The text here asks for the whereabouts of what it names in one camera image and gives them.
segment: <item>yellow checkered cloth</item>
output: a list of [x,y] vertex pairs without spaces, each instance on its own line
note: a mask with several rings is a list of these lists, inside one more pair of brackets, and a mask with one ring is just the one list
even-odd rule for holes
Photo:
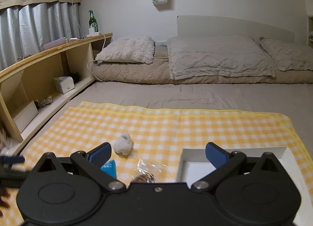
[[[129,132],[134,151],[125,159],[112,153],[117,178],[128,184],[140,158],[165,164],[157,180],[174,182],[183,148],[204,149],[208,142],[222,148],[288,146],[301,169],[313,200],[313,162],[290,119],[282,114],[239,110],[147,109],[136,106],[95,104],[83,101],[66,112],[23,155],[31,169],[45,152],[66,157],[78,150],[89,151],[115,142]],[[15,203],[17,191],[10,190],[11,209],[3,209],[0,225],[19,225]]]

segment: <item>blue gripper pad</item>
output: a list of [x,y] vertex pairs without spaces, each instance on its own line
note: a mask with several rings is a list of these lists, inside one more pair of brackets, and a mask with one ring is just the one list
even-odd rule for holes
[[229,155],[230,153],[226,152],[212,142],[208,143],[205,147],[205,156],[215,168],[219,168],[228,162]]
[[101,168],[111,157],[112,148],[109,143],[103,143],[87,153],[88,161]]

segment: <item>wooden bookshelf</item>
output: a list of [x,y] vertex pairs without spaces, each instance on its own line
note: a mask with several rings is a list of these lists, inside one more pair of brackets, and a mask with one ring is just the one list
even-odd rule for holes
[[[107,45],[112,33],[105,37]],[[100,51],[103,43],[103,35],[80,39],[40,52],[0,72],[0,120],[14,140],[10,149],[2,149],[1,155],[18,154],[61,107],[95,81],[87,63],[94,60],[93,51]],[[69,72],[78,72],[82,80],[75,84],[74,90],[61,94],[55,90],[53,79]],[[38,115],[20,132],[13,120],[16,110],[49,95],[53,103],[39,109]]]

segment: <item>metal screw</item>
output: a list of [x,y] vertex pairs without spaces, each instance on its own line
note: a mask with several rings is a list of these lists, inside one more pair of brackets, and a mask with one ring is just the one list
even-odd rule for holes
[[163,188],[162,187],[155,187],[154,191],[157,193],[160,193],[161,191],[163,191]]
[[85,155],[86,154],[86,152],[85,151],[77,151],[76,153],[78,153],[79,155]]
[[232,151],[232,155],[240,154],[240,151]]
[[198,182],[195,182],[193,185],[198,190],[206,189],[206,188],[208,188],[210,186],[209,183],[205,182],[205,181],[198,181]]
[[122,182],[119,181],[114,181],[114,182],[110,182],[108,184],[108,187],[114,191],[116,190],[120,190],[124,187],[124,184]]

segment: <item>white cable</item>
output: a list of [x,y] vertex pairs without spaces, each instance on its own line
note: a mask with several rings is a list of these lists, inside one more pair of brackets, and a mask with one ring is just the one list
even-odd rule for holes
[[104,45],[105,45],[105,41],[106,41],[106,37],[105,37],[105,35],[104,35],[104,34],[103,34],[103,36],[104,36],[104,43],[103,43],[102,50],[104,49]]
[[73,17],[74,17],[76,23],[78,24],[79,32],[80,32],[80,35],[82,36],[80,25],[79,25],[79,23],[78,23],[78,21],[77,21],[75,15],[73,14],[73,5],[74,5],[74,0],[72,0],[72,15],[73,15]]
[[[105,42],[106,42],[106,37],[105,37],[104,34],[103,34],[103,36],[104,36],[104,43],[103,43],[102,50],[104,49]],[[104,82],[104,80],[99,79],[99,78],[92,72],[92,70],[89,68],[89,64],[92,63],[92,62],[97,62],[97,61],[94,60],[94,61],[91,61],[91,62],[87,63],[87,69],[91,72],[91,74],[94,76],[94,78],[95,78],[97,81]]]

